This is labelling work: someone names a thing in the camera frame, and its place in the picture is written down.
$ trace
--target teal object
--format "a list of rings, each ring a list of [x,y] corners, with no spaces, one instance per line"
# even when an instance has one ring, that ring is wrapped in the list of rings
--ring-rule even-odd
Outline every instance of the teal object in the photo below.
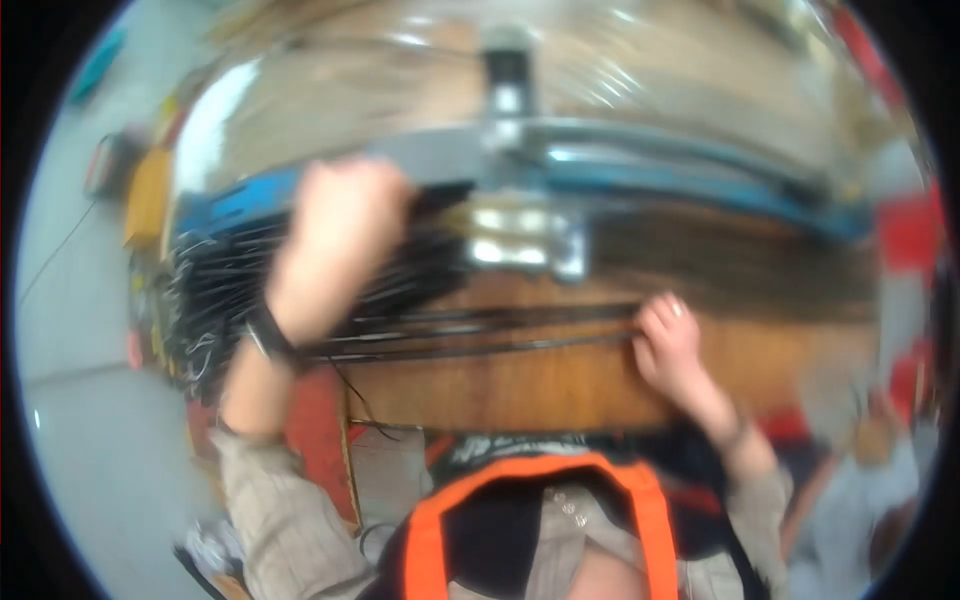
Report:
[[[90,92],[96,88],[97,84],[104,78],[104,75],[107,74],[107,70],[110,69],[113,60],[120,54],[120,49],[123,48],[126,40],[127,30],[125,29],[115,29],[107,34],[107,38],[104,39],[100,47],[93,53],[93,57],[84,65],[84,69],[77,78],[77,82],[74,84],[73,89],[70,90],[70,95],[67,97],[69,104],[80,104],[89,97]]]

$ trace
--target black wristband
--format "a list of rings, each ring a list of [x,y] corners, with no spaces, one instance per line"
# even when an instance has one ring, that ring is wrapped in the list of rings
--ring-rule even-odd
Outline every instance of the black wristband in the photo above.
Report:
[[[271,360],[279,360],[292,367],[295,372],[306,370],[306,360],[280,331],[264,299],[261,299],[247,316],[247,334],[260,352]]]

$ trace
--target shirt sleeve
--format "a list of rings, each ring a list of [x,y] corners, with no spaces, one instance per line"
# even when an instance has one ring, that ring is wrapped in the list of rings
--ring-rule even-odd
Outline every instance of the shirt sleeve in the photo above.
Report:
[[[780,554],[780,525],[793,493],[793,478],[777,468],[733,488],[727,512],[733,531],[772,600],[790,597],[786,563]]]
[[[220,450],[227,508],[246,558],[254,600],[352,600],[372,567],[326,492],[305,479],[283,443],[211,432]]]

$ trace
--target left hand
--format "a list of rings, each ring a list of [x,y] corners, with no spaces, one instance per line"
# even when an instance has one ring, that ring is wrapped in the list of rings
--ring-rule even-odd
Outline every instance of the left hand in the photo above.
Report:
[[[292,344],[322,339],[349,311],[402,240],[414,192],[382,160],[307,169],[266,290],[267,305]]]

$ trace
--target person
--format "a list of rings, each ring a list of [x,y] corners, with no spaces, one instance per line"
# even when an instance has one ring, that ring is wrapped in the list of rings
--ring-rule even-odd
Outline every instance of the person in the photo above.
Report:
[[[913,523],[926,471],[915,453],[917,438],[877,389],[870,391],[869,413],[857,432],[869,429],[879,439],[856,448],[859,456],[852,451],[827,458],[783,523],[781,551],[795,600],[863,597]]]
[[[377,569],[361,556],[329,497],[283,444],[298,373],[290,350],[322,340],[346,316],[401,240],[415,192],[391,164],[361,159],[314,165],[300,184],[213,431],[252,596],[743,598],[727,553],[677,559],[654,468],[597,451],[495,458],[424,498]],[[636,327],[640,374],[716,448],[731,482],[724,504],[735,539],[769,596],[786,598],[779,526],[789,475],[705,370],[696,319],[680,299],[647,302]],[[585,483],[597,478],[599,487]],[[601,504],[605,493],[612,504]]]

